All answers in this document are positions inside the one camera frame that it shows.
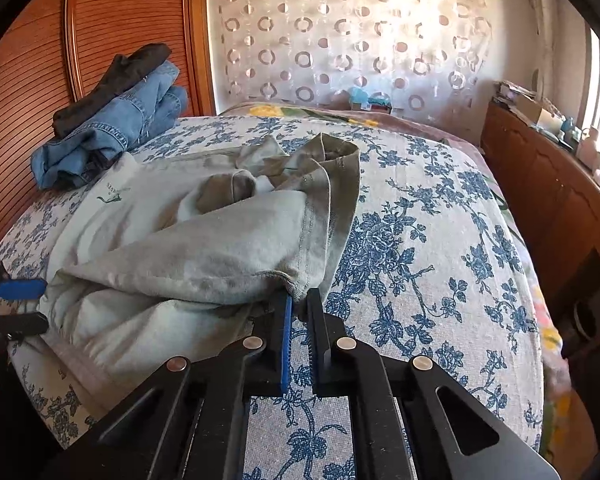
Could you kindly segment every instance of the bed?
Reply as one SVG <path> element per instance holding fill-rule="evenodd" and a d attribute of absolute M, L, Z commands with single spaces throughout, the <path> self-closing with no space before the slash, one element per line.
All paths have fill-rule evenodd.
<path fill-rule="evenodd" d="M 541 332 L 552 325 L 497 186 L 467 143 L 435 128 L 400 131 L 394 124 L 391 132 L 378 122 L 250 104 L 224 116 L 182 118 L 133 155 L 146 162 L 254 144 L 267 134 L 287 152 L 320 132 L 355 142 L 358 209 L 325 310 L 381 354 L 431 357 L 538 450 L 548 362 Z M 436 136 L 442 142 L 431 140 Z M 51 279 L 50 250 L 88 189 L 46 194 L 13 225 L 0 243 L 12 276 Z M 0 314 L 23 308 L 0 301 Z M 63 447 L 104 414 L 41 339 L 10 353 L 33 406 Z M 312 394 L 306 329 L 296 320 L 288 393 L 251 399 L 243 479 L 352 478 L 347 410 L 345 399 Z"/>

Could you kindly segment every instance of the metal rivet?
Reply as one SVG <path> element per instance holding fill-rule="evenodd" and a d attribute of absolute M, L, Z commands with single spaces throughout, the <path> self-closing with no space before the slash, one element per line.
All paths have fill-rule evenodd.
<path fill-rule="evenodd" d="M 343 350 L 353 350 L 356 347 L 356 340 L 351 337 L 341 337 L 336 341 L 336 345 Z"/>
<path fill-rule="evenodd" d="M 181 372 L 187 367 L 184 357 L 172 357 L 167 361 L 167 370 L 170 372 Z"/>
<path fill-rule="evenodd" d="M 249 350 L 255 350 L 262 346 L 262 339 L 256 335 L 250 335 L 242 342 L 242 346 L 248 348 Z"/>
<path fill-rule="evenodd" d="M 433 368 L 433 361 L 424 355 L 419 355 L 413 358 L 413 366 L 418 370 L 431 370 Z"/>

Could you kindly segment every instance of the floral bedsheet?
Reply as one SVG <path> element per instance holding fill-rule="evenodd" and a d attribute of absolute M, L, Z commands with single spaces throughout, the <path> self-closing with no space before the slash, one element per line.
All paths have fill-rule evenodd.
<path fill-rule="evenodd" d="M 357 143 L 362 162 L 358 210 L 325 310 L 382 354 L 429 356 L 537 450 L 543 386 L 532 297 L 498 202 L 464 153 L 363 124 L 223 116 L 184 118 L 134 156 L 253 144 L 266 134 L 290 152 L 319 132 Z M 47 194 L 21 216 L 0 243 L 13 276 L 51 279 L 48 255 L 86 191 Z M 22 309 L 0 301 L 0 313 Z M 312 394 L 306 343 L 294 322 L 288 393 L 251 400 L 244 480 L 352 478 L 347 401 Z M 62 446 L 103 415 L 42 340 L 13 346 L 11 359 Z"/>

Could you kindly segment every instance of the wooden cabinet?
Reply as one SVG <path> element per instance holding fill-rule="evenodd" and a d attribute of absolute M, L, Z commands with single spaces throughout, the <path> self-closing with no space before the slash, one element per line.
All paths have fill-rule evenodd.
<path fill-rule="evenodd" d="M 529 249 L 552 313 L 574 299 L 574 281 L 600 257 L 600 188 L 573 155 L 491 104 L 485 158 Z"/>

